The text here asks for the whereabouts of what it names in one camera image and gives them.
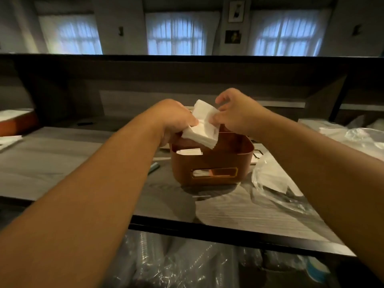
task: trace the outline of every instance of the person's right hand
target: person's right hand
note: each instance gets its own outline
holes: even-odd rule
[[[261,122],[272,113],[234,88],[222,92],[215,102],[227,103],[218,108],[220,112],[211,117],[210,123],[224,124],[230,131],[253,137],[257,136]]]

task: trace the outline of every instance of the sheer curtain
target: sheer curtain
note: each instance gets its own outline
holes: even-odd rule
[[[331,10],[251,12],[251,56],[317,56]]]
[[[50,53],[103,54],[93,15],[39,16]]]
[[[211,55],[219,12],[147,13],[148,54]]]

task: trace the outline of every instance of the person's left arm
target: person's left arm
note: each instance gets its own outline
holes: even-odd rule
[[[0,233],[0,287],[97,287],[127,230],[157,147],[197,123],[168,99],[115,133]]]

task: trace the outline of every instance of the forearm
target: forearm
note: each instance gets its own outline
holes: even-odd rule
[[[258,131],[324,221],[384,279],[384,163],[272,112]]]
[[[161,129],[138,116],[0,235],[1,287],[96,287],[126,231]]]

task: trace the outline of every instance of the person's right arm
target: person's right arm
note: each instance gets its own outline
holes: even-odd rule
[[[212,123],[262,143],[338,237],[384,281],[384,162],[273,113],[236,89]]]

